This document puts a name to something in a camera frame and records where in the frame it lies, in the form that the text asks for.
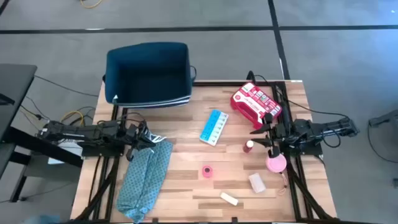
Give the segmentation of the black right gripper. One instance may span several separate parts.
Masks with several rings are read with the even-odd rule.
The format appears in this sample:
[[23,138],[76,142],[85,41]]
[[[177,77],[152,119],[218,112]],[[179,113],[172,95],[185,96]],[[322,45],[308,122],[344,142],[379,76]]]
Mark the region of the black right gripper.
[[263,117],[264,124],[262,127],[251,132],[251,134],[262,134],[264,132],[267,133],[265,138],[254,138],[252,141],[261,144],[264,147],[269,147],[269,157],[277,157],[280,155],[279,146],[276,146],[275,143],[284,141],[287,135],[285,126],[283,124],[276,124],[272,126],[273,119],[273,115],[266,113]]

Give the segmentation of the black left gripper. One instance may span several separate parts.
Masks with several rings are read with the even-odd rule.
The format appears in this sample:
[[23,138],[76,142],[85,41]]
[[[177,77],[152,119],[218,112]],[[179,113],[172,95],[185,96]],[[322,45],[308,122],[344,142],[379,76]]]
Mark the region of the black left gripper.
[[132,124],[126,131],[131,148],[126,153],[126,159],[131,161],[133,158],[133,150],[142,150],[146,148],[155,147],[156,144],[149,138],[146,137],[148,131],[147,124],[145,121],[141,121],[138,126]]

